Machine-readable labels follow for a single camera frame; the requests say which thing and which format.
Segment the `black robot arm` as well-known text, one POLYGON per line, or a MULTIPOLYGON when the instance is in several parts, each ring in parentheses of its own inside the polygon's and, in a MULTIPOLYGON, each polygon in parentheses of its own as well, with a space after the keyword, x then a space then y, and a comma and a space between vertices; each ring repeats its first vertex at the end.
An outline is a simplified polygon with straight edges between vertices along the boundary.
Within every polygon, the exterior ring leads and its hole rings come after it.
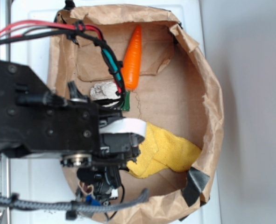
POLYGON ((120 170, 139 156, 146 124, 79 92, 66 99, 25 65, 0 60, 0 155, 59 158, 102 204, 116 199, 120 170))

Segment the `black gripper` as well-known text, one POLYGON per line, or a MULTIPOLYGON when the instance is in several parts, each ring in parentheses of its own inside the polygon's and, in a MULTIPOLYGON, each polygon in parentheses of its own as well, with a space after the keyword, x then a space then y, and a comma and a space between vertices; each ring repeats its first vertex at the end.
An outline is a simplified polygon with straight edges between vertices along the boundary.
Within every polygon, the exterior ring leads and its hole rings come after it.
POLYGON ((82 117, 92 123, 92 129, 85 129, 83 136, 95 146, 76 155, 79 180, 76 195, 84 201, 116 199, 115 193, 123 187, 120 170, 127 170, 127 162, 136 161, 140 155, 146 123, 113 111, 95 115, 84 111, 82 117))

